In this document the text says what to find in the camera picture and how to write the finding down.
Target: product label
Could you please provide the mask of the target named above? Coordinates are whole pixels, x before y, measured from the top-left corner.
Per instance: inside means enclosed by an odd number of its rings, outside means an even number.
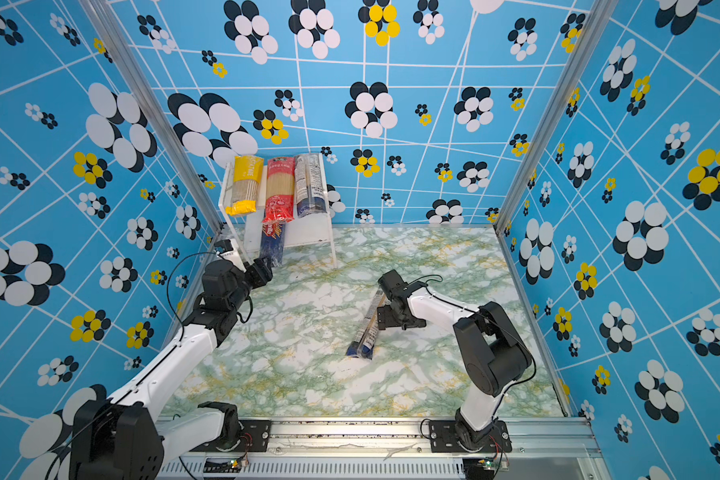
[[[264,159],[253,155],[235,157],[235,174],[232,181],[255,180],[257,183],[262,179],[262,167]]]
[[[292,220],[293,196],[273,195],[266,199],[266,220]]]
[[[373,320],[373,325],[371,325],[371,328],[368,329],[368,331],[365,333],[365,338],[362,341],[362,344],[365,348],[368,350],[372,349],[374,344],[376,343],[376,337],[378,336],[378,322],[376,319]]]
[[[309,162],[309,183],[312,188],[312,196],[317,198],[323,198],[322,196],[322,176],[320,175],[320,162],[310,161]]]
[[[278,238],[282,234],[282,225],[264,224],[262,225],[262,234],[272,238]]]
[[[293,175],[293,168],[295,166],[296,161],[293,157],[273,158],[267,163],[266,176],[269,178],[270,175],[274,174]]]

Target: yellow pasta package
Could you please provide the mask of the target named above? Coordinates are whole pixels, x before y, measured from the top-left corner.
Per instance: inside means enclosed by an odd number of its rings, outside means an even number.
[[[256,211],[259,185],[262,180],[264,159],[254,155],[235,157],[232,176],[231,206],[226,207],[229,215],[248,215]]]

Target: metal frame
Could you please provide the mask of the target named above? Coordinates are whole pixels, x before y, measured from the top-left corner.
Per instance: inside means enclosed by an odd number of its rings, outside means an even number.
[[[237,474],[214,478],[463,478],[462,458],[473,453],[432,453],[419,427],[421,417],[273,417],[265,453],[250,453],[250,466]],[[453,420],[433,417],[433,420]],[[570,460],[582,478],[610,480],[602,453],[585,418],[503,418],[512,440],[515,465],[543,459]],[[423,427],[428,434],[426,422]],[[182,455],[198,478],[206,458],[217,461],[239,453],[188,452]],[[334,471],[336,467],[345,471]],[[160,478],[185,478],[177,460],[161,470]]]
[[[144,111],[147,120],[152,123],[152,128],[157,138],[163,144],[166,156],[176,168],[179,178],[186,189],[192,194],[197,203],[197,208],[211,225],[214,234],[221,231],[219,215],[216,207],[213,206],[211,198],[197,181],[197,173],[192,162],[187,157],[184,147],[173,132],[173,127],[168,118],[163,114],[163,108],[157,101],[149,82],[144,76],[144,71],[136,62],[136,58],[128,47],[128,42],[117,26],[117,21],[112,13],[112,8],[106,0],[79,0],[80,6],[85,11],[96,33],[106,45],[106,50],[112,56],[117,70],[123,76],[128,87],[131,89],[136,101]]]
[[[570,55],[568,64],[563,69],[557,87],[552,92],[552,97],[541,116],[539,126],[534,132],[530,149],[525,155],[523,163],[520,164],[520,168],[512,180],[512,186],[507,192],[507,197],[504,198],[504,203],[501,205],[501,211],[507,213],[499,215],[496,223],[497,231],[504,230],[511,218],[510,213],[515,212],[518,208],[525,193],[526,180],[530,178],[530,174],[544,156],[544,149],[552,139],[552,134],[563,116],[570,92],[576,88],[576,83],[589,63],[600,37],[603,36],[617,3],[618,0],[596,0],[592,6],[592,10],[586,18],[586,27],[576,43],[576,49]]]

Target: green marble surface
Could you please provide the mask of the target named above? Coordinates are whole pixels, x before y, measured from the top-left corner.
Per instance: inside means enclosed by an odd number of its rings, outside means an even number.
[[[441,274],[432,291],[499,302],[538,360],[498,240],[485,228],[334,228],[329,246],[286,250],[251,297],[253,316],[186,378],[163,409],[231,402],[241,416],[452,416],[470,383],[456,339],[435,325],[379,333],[373,360],[345,357],[381,274]],[[502,416],[562,416],[547,370],[510,390]]]

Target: blue patterned wall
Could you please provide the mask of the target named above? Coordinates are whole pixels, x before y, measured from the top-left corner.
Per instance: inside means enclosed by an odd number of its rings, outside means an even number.
[[[208,245],[128,91],[77,2],[0,1],[0,478],[55,478],[74,412],[154,358],[166,273]]]
[[[720,0],[623,0],[504,232],[614,478],[720,478]]]
[[[593,0],[110,4],[209,188],[321,152],[335,223],[486,224]]]

